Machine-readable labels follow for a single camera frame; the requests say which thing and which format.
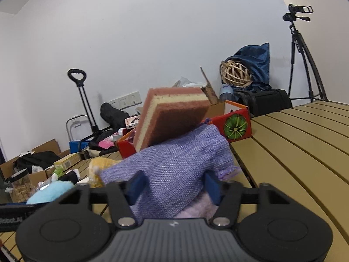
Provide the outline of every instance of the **woven fabric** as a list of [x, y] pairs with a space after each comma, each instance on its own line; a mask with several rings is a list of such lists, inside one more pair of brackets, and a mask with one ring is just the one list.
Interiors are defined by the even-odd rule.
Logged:
[[202, 124], [193, 131], [148, 147], [101, 172], [105, 184], [128, 180], [138, 170], [149, 179], [132, 211], [143, 218], [173, 218], [199, 194], [205, 171], [219, 178], [238, 173], [226, 139], [215, 125]]

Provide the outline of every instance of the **wicker ball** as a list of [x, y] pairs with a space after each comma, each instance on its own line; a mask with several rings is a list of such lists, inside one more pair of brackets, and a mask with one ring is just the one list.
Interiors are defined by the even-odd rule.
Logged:
[[221, 77], [224, 83], [245, 88], [252, 83], [249, 70], [239, 61], [221, 62]]

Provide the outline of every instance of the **pink sponge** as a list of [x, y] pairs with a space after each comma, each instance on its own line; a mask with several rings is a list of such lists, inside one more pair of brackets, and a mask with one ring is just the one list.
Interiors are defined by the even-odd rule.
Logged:
[[134, 137], [136, 151], [194, 129], [209, 107], [200, 88], [150, 89]]

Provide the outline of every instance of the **black case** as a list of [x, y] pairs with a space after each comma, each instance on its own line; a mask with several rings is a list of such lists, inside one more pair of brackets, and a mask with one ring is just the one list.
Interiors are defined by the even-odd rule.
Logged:
[[284, 90], [264, 90], [252, 93], [248, 90], [234, 90], [239, 102], [250, 108], [254, 117], [292, 108], [292, 102]]

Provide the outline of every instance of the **green watermelon graphic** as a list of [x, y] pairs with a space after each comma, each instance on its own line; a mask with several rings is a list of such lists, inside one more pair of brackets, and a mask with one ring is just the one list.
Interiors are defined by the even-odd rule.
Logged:
[[237, 140], [245, 135], [247, 130], [246, 118], [240, 114], [233, 114], [226, 119], [224, 124], [224, 133], [231, 140]]

